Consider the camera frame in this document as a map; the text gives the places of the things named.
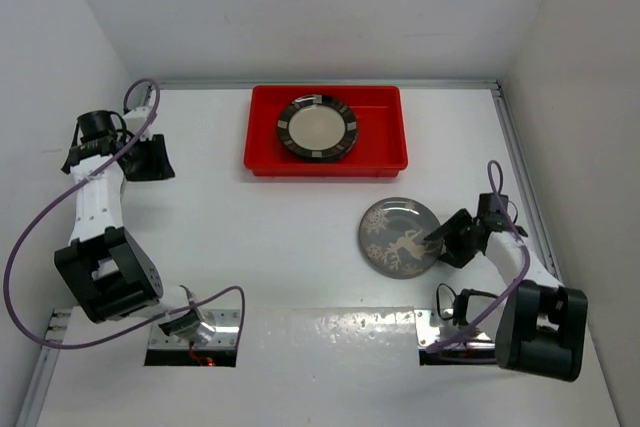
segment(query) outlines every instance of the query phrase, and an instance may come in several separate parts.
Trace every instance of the white table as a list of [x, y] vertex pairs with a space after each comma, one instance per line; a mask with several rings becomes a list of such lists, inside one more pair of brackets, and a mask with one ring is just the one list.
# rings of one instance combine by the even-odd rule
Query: white table
[[[129, 184], [124, 202], [125, 225], [165, 282], [200, 297], [246, 289], [237, 368], [143, 367], [146, 330], [62, 352], [40, 427], [618, 425], [590, 336], [573, 384], [495, 367], [419, 367], [406, 315], [431, 307], [439, 282], [504, 284], [484, 260], [391, 280], [358, 250], [360, 217], [384, 197], [416, 199], [441, 221], [475, 212], [490, 159], [522, 205], [490, 90], [403, 89], [409, 167], [394, 180], [253, 177], [242, 165], [250, 96], [163, 91], [154, 130], [177, 177]], [[529, 226], [522, 214], [520, 223]], [[216, 305], [237, 306], [233, 294]], [[385, 325], [360, 327], [380, 312]], [[65, 341], [126, 325], [96, 326], [74, 311]]]

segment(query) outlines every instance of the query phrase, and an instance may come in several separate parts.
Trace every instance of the white plate center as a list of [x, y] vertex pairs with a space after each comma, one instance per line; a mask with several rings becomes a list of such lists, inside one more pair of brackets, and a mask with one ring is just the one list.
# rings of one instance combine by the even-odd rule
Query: white plate center
[[300, 147], [325, 150], [336, 145], [346, 132], [342, 116], [325, 105], [300, 109], [289, 121], [289, 135]]

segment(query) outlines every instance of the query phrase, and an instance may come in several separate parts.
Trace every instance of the gray wall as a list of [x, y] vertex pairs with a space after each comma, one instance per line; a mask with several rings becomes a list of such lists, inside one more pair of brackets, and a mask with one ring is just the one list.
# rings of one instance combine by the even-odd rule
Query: gray wall
[[[59, 171], [77, 114], [117, 108], [130, 77], [84, 0], [0, 0], [0, 255], [70, 181]], [[44, 333], [53, 306], [70, 303], [53, 252], [71, 233], [63, 205], [24, 245], [12, 281], [22, 319]], [[14, 425], [38, 347], [0, 308], [0, 426]]]
[[619, 415], [638, 425], [640, 1], [544, 0], [506, 92], [561, 270]]
[[540, 0], [87, 0], [134, 75], [493, 77]]

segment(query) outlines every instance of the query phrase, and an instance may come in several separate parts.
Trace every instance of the red plastic bin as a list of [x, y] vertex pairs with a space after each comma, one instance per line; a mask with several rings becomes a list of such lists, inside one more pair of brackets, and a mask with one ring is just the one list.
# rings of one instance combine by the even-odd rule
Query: red plastic bin
[[[338, 162], [305, 162], [278, 139], [282, 110], [309, 94], [337, 97], [356, 115], [358, 140]], [[251, 98], [244, 165], [257, 176], [395, 177], [408, 165], [400, 91], [382, 85], [258, 85]]]

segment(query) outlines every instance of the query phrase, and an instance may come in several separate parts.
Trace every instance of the plate with reindeer design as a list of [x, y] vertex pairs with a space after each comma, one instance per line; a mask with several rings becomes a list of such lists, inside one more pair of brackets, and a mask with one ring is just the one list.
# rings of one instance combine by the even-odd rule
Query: plate with reindeer design
[[442, 241], [424, 241], [438, 227], [438, 218], [421, 203], [392, 197], [367, 210], [360, 221], [358, 240], [378, 272], [394, 279], [412, 279], [438, 260]]

